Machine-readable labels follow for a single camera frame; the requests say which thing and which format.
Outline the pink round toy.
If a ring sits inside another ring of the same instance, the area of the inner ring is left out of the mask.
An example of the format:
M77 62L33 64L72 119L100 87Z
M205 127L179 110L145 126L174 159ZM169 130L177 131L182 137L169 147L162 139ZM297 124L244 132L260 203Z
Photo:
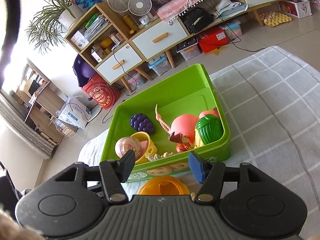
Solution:
M195 125L198 120L199 118L193 114L180 115L171 123L170 133L182 133L193 143L195 140Z

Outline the brown cartoon figurine toy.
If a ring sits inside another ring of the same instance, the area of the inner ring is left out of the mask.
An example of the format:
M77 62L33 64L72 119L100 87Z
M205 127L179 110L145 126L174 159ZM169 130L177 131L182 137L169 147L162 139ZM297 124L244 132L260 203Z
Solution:
M174 132L169 136L171 142L176 143L176 151L178 153L186 152L195 148L194 144L182 133L175 134Z

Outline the wooden desk shelf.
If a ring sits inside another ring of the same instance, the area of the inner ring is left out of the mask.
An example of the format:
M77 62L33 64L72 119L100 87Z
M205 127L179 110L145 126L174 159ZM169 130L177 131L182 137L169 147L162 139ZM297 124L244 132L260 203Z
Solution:
M64 101L57 95L56 87L39 68L27 60L18 87L10 92L24 107L22 119L54 147L63 139L55 124L56 112Z

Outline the green plastic cookie box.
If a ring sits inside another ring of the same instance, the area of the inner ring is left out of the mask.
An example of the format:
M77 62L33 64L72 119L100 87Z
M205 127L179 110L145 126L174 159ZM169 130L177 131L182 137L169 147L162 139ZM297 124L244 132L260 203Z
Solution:
M119 159L115 152L116 142L134 134L130 118L134 114L142 113L148 116L155 126L155 132L150 138L157 147L157 153L162 155L168 152L174 155L156 161L144 158L141 163L135 164L127 181L131 183L187 172L189 153L176 152L176 144L169 141L169 135L156 120L155 113L158 112L162 119L171 125L183 114L198 117L201 112L213 109L217 109L220 116L223 135L218 141L194 151L208 161L225 161L231 156L231 132L212 81L205 67L198 63L119 104L113 115L101 160Z

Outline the potted green plant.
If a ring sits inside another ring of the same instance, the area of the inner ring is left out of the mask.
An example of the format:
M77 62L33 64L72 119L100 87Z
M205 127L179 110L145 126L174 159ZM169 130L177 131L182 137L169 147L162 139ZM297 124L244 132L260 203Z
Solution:
M28 42L41 54L48 52L52 47L64 44L62 37L63 27L59 22L60 15L75 4L74 0L43 0L46 5L36 12L30 21L26 33Z

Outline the orange plastic mold toy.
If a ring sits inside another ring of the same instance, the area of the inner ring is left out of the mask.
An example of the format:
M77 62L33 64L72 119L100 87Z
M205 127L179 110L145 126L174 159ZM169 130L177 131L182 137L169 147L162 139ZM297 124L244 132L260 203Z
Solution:
M179 196L189 194L187 186L172 176L152 178L138 191L138 195L147 196Z

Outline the purple toy grapes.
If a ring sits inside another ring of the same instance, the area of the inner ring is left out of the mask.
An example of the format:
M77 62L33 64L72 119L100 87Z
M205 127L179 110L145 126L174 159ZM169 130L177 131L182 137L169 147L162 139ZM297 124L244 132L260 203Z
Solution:
M153 122L143 113L131 116L130 126L137 132L146 132L148 134L153 134L155 132Z

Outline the white paper shopping bag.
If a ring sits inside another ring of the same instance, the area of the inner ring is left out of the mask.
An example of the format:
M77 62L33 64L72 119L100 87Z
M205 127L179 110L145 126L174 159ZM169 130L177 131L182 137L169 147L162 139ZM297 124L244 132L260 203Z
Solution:
M86 127L92 115L91 110L75 96L69 96L56 114L60 121L80 129Z

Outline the white desk fan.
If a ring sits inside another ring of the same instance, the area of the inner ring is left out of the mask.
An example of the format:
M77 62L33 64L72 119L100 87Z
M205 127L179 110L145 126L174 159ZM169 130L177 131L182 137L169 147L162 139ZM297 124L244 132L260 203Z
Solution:
M136 16L144 16L152 9L151 0L129 0L128 2L129 11Z

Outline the green yellow toy corn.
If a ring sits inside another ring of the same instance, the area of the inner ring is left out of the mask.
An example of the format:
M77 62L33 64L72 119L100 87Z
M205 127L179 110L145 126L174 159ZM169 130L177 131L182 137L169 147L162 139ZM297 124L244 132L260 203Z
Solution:
M195 148L218 141L223 136L223 126L219 118L207 114L200 118L195 125Z

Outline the black bag on shelf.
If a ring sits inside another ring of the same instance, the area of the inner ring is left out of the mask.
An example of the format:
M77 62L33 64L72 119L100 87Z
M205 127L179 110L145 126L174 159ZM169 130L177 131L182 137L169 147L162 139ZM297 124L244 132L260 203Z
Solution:
M204 8L195 7L181 17L190 33L196 34L214 22L212 15Z

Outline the pink capsule ball toy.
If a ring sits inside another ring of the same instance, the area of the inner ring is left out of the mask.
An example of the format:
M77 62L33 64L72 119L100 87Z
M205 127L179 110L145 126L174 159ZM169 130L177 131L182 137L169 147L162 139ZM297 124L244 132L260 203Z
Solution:
M118 157L124 156L124 154L133 150L135 152L135 159L138 160L142 155L142 146L138 139L134 137L123 137L116 142L115 152Z

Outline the yellow egg tray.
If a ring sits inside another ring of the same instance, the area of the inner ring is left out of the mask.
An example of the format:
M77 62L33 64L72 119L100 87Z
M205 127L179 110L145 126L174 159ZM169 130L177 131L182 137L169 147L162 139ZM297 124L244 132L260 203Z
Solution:
M282 14L281 12L269 11L263 12L259 15L260 20L264 25L274 28L283 23L289 23L292 21L290 16Z

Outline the red snack bucket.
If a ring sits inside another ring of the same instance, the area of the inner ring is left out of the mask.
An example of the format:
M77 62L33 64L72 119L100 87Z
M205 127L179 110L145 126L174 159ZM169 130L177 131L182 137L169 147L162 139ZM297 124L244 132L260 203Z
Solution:
M120 91L114 85L109 85L99 74L90 78L82 90L103 109L112 108L120 98Z

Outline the wooden white drawer cabinet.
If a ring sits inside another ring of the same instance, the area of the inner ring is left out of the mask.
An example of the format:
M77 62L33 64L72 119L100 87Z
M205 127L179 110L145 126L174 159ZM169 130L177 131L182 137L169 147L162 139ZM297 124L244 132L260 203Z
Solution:
M235 0L248 5L247 12L257 12L259 8L266 7L271 3L284 0ZM81 27L95 13L104 16L109 24L101 29L92 40L84 39L80 33ZM190 38L190 33L183 24L181 17L177 16L169 23L165 23L159 17L148 26L140 29L135 35L131 35L129 27L120 15L103 2L93 5L78 21L73 23L65 39L79 55L108 83L124 80L126 72L135 69L140 72L139 66L143 62L154 59L161 53L170 54L170 49L178 43ZM119 33L124 40L117 44L115 51L107 54L101 61L97 61L91 55L92 47L102 41L112 31Z

